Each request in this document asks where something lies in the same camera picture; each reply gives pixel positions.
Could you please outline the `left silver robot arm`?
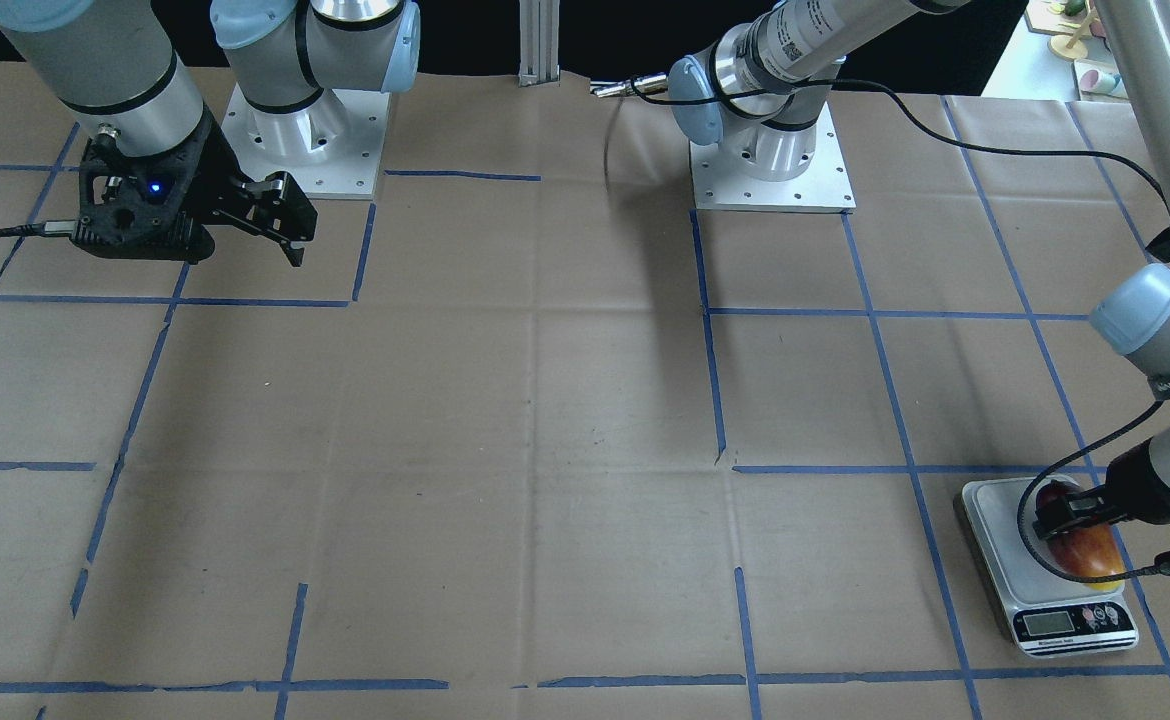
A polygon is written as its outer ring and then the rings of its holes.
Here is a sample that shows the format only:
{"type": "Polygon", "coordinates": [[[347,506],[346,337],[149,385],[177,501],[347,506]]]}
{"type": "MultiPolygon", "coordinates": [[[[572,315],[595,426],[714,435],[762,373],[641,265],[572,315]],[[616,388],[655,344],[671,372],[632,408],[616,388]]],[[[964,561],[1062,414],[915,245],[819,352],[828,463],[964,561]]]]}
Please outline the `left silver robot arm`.
{"type": "MultiPolygon", "coordinates": [[[[1144,172],[1169,224],[1148,244],[1144,266],[1090,314],[1114,351],[1145,375],[1158,404],[1170,402],[1170,1],[1097,1],[1112,54],[1130,91],[1155,172],[1144,172]]],[[[777,129],[783,111],[813,111],[833,85],[823,77],[838,59],[906,19],[947,15],[956,1],[780,1],[728,29],[707,49],[680,59],[666,78],[677,126],[698,145],[741,131],[777,129]]],[[[1071,493],[1037,510],[1042,542],[1065,541],[1116,521],[1170,524],[1170,428],[1116,457],[1097,489],[1071,493]]],[[[1170,577],[1170,551],[1142,575],[1170,577]]]]}

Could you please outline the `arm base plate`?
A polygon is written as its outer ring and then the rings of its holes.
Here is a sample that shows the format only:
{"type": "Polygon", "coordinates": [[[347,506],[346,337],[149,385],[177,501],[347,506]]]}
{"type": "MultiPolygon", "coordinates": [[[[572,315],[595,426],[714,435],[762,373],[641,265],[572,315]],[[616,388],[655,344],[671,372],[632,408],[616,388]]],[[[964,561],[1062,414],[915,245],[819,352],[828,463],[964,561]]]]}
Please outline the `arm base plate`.
{"type": "Polygon", "coordinates": [[[328,90],[310,108],[264,114],[234,87],[221,129],[256,181],[291,173],[310,199],[373,201],[393,94],[328,90]]]}
{"type": "Polygon", "coordinates": [[[689,150],[698,210],[846,214],[858,206],[828,107],[800,131],[753,126],[689,150]]]}

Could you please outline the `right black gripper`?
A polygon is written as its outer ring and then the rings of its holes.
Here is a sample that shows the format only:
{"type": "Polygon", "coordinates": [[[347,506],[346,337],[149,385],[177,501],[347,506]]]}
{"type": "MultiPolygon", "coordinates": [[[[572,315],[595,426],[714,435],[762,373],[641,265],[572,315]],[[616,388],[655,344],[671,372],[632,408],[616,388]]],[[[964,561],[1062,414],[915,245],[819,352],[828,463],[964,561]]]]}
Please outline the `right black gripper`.
{"type": "Polygon", "coordinates": [[[122,133],[101,124],[80,162],[80,210],[70,242],[96,258],[201,263],[214,254],[209,225],[232,225],[277,244],[301,268],[317,210],[292,174],[253,181],[213,114],[173,149],[146,158],[122,151],[122,133]]]}

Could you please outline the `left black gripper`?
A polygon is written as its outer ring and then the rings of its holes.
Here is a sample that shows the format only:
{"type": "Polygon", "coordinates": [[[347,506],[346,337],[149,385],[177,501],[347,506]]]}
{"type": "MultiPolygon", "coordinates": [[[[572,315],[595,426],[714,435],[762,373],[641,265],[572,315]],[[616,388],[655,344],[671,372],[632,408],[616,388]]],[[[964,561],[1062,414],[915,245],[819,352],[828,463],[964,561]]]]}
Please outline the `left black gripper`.
{"type": "MultiPolygon", "coordinates": [[[[1170,439],[1148,439],[1107,468],[1104,484],[1071,495],[1037,495],[1033,530],[1039,541],[1085,527],[1121,521],[1170,524],[1170,439]]],[[[1157,553],[1130,577],[1170,577],[1170,550],[1157,553]]]]}

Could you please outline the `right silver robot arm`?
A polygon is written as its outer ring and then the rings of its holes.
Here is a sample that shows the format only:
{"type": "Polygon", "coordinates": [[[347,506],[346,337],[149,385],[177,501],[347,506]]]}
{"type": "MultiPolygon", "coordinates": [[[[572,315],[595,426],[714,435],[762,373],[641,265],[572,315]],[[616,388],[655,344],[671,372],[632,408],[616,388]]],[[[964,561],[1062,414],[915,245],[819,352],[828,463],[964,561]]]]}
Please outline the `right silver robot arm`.
{"type": "Polygon", "coordinates": [[[149,1],[0,1],[0,30],[87,133],[80,210],[22,234],[67,236],[110,260],[197,265],[213,225],[300,266],[317,210],[303,167],[362,155],[342,94],[411,90],[415,1],[215,1],[209,20],[246,104],[242,137],[271,163],[252,177],[149,1]]]}

